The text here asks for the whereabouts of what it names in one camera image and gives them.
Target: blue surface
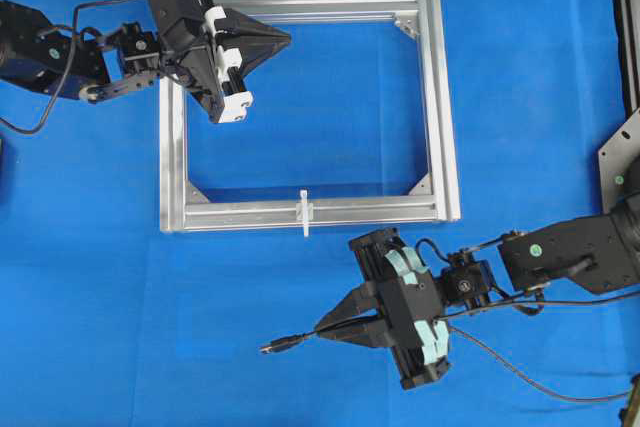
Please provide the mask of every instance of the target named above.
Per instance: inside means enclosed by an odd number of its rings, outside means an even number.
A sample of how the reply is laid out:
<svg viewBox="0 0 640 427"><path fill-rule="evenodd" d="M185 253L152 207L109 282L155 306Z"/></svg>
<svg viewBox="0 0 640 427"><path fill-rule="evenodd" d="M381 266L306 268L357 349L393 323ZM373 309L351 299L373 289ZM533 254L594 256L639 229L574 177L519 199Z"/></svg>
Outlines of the blue surface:
<svg viewBox="0 0 640 427"><path fill-rule="evenodd" d="M14 1L68 22L87 0ZM595 150L623 120L611 0L443 8L464 220L402 235L453 250L597 212ZM105 30L135 19L152 26L144 2L81 17ZM420 174L419 130L402 143L388 123L413 95L403 86L415 73L395 70L411 55L407 39L370 27L338 41L334 57L323 43L353 27L305 29L248 79L247 123L207 125L192 106L192 176L203 188L278 197L312 182L312 192L371 195ZM375 40L383 32L394 48ZM0 95L2 115L22 124L45 103L6 84ZM63 101L36 138L2 132L2 425L616 425L621 402L559 404L458 338L451 372L411 392L383 351L313 341L261 357L264 341L307 329L360 281L347 241L370 229L314 229L308 240L298 230L160 234L156 99ZM495 253L488 259L508 285ZM588 295L559 281L549 297ZM637 322L638 302L627 302L458 324L537 380L588 396L620 391L640 370Z"/></svg>

